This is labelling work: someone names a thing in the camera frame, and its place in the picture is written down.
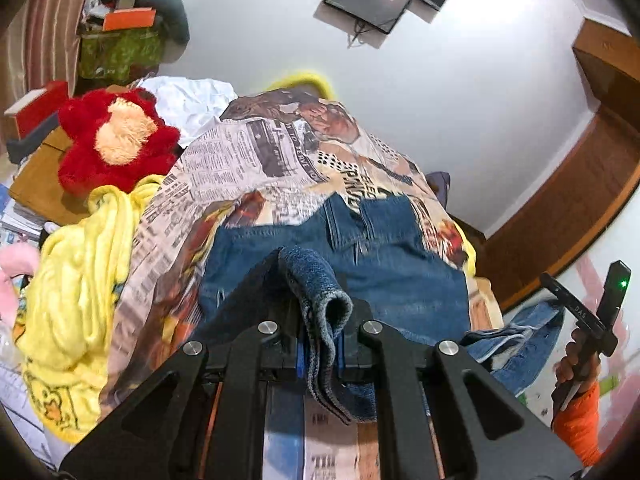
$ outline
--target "pink plush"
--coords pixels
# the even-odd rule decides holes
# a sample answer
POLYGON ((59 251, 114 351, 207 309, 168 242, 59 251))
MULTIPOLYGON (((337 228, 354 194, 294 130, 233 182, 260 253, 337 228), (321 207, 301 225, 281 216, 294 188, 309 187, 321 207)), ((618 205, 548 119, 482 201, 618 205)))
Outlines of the pink plush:
POLYGON ((18 296, 11 278, 27 274, 33 276, 40 265, 40 252, 27 243, 7 245, 0 249, 0 319, 14 327, 18 312, 18 296))

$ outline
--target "brown box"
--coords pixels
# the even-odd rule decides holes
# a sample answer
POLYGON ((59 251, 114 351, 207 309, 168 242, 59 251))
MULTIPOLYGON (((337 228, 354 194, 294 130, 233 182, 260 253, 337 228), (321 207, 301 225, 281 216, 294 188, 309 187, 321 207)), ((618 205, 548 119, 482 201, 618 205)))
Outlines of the brown box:
POLYGON ((58 127, 31 156, 9 188, 20 204, 58 225, 76 224, 89 216, 84 199, 70 195, 58 181, 58 168, 71 140, 58 127))

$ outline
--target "red book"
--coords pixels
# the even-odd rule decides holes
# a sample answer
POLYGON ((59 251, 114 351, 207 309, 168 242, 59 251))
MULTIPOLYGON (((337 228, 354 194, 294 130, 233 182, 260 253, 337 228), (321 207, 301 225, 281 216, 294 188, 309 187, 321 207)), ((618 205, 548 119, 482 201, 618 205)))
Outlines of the red book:
POLYGON ((48 118, 69 99, 66 81, 50 81, 42 89, 32 91, 34 99, 27 99, 24 104, 20 101, 4 112, 9 127, 6 138, 23 139, 48 118))

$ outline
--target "metal bolt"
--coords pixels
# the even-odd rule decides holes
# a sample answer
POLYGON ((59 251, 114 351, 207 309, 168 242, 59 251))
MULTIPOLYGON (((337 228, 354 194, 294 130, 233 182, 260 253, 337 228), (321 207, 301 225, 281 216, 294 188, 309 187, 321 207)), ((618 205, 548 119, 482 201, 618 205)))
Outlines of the metal bolt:
POLYGON ((453 341, 441 341, 438 345, 438 349, 446 355, 455 355, 458 353, 458 345, 453 341))
POLYGON ((379 334, 382 332, 382 323, 373 320, 365 321, 362 328, 369 334, 379 334))
POLYGON ((263 321, 258 325, 258 330, 263 334, 273 334, 278 329, 278 324, 275 321, 263 321))
POLYGON ((202 352, 202 343, 200 341, 187 341, 182 347, 182 351, 187 355, 198 355, 202 352))

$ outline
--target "yellow blanket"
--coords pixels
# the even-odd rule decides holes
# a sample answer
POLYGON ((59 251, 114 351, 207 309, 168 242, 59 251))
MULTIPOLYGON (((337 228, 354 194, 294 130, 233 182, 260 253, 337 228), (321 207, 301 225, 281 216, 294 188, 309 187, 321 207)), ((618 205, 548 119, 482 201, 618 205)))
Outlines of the yellow blanket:
POLYGON ((163 179, 148 176, 130 194, 94 189, 91 216, 49 236, 25 291, 14 325, 26 358, 22 375, 36 414, 66 442, 81 440, 100 415, 113 311, 129 274, 134 231, 163 179))

